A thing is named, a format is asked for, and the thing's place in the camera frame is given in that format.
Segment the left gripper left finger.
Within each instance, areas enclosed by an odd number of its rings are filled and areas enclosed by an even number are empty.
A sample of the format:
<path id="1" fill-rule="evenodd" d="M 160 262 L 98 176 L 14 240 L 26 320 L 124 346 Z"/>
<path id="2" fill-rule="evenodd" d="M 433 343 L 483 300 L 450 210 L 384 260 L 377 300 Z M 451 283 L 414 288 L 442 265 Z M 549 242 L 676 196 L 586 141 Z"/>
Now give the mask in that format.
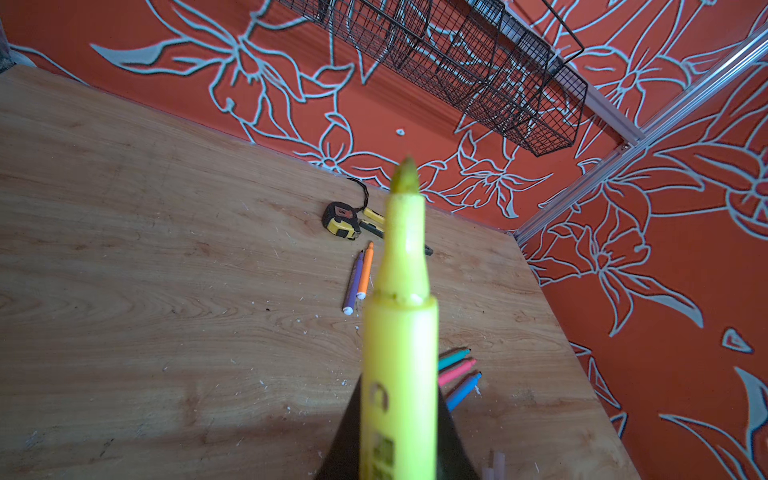
<path id="1" fill-rule="evenodd" d="M 359 377 L 330 449 L 315 479 L 359 479 L 361 383 Z"/>

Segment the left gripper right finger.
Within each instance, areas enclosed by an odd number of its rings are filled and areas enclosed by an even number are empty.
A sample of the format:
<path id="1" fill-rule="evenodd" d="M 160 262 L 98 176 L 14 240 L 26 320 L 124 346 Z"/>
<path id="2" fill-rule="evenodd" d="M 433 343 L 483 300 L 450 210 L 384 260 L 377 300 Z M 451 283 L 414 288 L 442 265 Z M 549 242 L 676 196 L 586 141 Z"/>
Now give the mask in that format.
<path id="1" fill-rule="evenodd" d="M 438 392 L 437 475 L 438 480 L 479 480 L 469 459 L 451 413 Z"/>

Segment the clear pen cap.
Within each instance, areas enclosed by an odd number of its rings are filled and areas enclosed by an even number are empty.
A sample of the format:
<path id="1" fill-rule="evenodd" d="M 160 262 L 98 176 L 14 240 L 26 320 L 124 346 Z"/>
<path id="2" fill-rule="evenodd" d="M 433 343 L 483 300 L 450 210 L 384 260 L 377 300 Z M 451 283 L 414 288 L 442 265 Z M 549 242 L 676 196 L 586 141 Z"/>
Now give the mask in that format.
<path id="1" fill-rule="evenodd" d="M 506 479 L 506 456 L 500 451 L 493 451 L 491 463 L 481 470 L 482 480 L 505 480 Z"/>

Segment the yellow marker pen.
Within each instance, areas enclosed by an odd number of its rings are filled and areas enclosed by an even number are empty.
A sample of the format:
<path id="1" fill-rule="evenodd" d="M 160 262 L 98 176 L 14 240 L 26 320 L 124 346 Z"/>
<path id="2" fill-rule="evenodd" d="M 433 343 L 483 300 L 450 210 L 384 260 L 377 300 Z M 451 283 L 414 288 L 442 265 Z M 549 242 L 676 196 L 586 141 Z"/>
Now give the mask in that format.
<path id="1" fill-rule="evenodd" d="M 407 158 L 392 178 L 383 253 L 363 308 L 362 479 L 433 479 L 437 472 L 439 320 L 425 213 L 419 173 Z"/>

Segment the orange marker pen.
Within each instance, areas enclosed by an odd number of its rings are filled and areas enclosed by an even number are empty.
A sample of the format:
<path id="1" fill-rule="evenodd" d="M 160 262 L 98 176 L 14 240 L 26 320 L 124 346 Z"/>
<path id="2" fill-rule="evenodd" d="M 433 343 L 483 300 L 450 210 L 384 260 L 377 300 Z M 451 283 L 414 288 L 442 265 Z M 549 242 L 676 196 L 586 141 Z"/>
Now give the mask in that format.
<path id="1" fill-rule="evenodd" d="M 374 257 L 374 243 L 370 241 L 366 249 L 362 252 L 362 267 L 360 270 L 360 281 L 358 286 L 357 298 L 364 300 L 367 296 L 368 285 L 370 281 L 373 257 Z"/>

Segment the blue marker pen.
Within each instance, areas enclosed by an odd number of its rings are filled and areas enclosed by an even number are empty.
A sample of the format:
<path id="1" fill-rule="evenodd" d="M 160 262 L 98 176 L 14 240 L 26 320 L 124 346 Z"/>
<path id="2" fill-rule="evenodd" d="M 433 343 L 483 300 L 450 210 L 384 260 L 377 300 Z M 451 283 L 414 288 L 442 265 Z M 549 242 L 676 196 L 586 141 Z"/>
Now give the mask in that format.
<path id="1" fill-rule="evenodd" d="M 449 412 L 452 412 L 475 389 L 482 378 L 480 371 L 467 375 L 446 397 L 445 402 Z"/>

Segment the pink marker pen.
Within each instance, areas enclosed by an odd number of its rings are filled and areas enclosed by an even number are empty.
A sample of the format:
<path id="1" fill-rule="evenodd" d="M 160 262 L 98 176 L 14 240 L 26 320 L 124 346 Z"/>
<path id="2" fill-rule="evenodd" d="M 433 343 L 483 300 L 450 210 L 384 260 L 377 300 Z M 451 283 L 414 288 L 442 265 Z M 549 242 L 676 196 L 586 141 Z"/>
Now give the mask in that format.
<path id="1" fill-rule="evenodd" d="M 444 387 L 451 382 L 456 381 L 457 379 L 460 379 L 461 377 L 467 375 L 469 372 L 471 372 L 476 365 L 477 360 L 474 358 L 466 358 L 459 362 L 457 362 L 455 365 L 451 366 L 447 370 L 441 372 L 438 377 L 439 386 Z"/>

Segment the green marker pen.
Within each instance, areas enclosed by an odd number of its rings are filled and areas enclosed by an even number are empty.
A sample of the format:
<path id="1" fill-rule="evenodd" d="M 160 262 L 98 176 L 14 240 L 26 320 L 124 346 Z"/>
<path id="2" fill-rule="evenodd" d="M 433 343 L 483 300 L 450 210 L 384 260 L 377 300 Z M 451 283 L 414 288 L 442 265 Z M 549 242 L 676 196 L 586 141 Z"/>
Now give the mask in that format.
<path id="1" fill-rule="evenodd" d="M 438 360 L 438 370 L 442 371 L 453 366 L 456 363 L 459 363 L 460 361 L 468 357 L 470 353 L 471 353 L 470 348 L 455 349 L 455 350 L 452 350 L 451 352 L 445 353 Z"/>

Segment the purple marker pen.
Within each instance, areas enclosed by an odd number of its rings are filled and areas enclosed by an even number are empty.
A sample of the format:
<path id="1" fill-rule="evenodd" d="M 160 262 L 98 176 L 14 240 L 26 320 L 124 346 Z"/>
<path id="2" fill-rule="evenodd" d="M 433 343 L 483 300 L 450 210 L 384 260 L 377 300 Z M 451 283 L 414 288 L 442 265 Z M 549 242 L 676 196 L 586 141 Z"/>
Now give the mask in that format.
<path id="1" fill-rule="evenodd" d="M 362 269 L 364 262 L 364 252 L 360 251 L 354 262 L 352 272 L 350 274 L 350 280 L 345 295 L 345 300 L 342 307 L 342 313 L 350 316 L 355 310 L 355 304 L 357 301 L 357 295 L 359 292 L 359 285 L 361 281 Z"/>

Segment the yellow black tape measure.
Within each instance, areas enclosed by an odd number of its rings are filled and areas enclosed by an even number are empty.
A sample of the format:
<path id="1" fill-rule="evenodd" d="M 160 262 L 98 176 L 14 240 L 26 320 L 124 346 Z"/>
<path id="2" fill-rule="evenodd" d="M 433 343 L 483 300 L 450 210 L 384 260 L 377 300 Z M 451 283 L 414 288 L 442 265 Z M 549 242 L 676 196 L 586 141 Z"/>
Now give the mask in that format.
<path id="1" fill-rule="evenodd" d="M 343 202 L 329 203 L 321 223 L 331 234 L 343 239 L 356 240 L 361 233 L 358 209 Z"/>

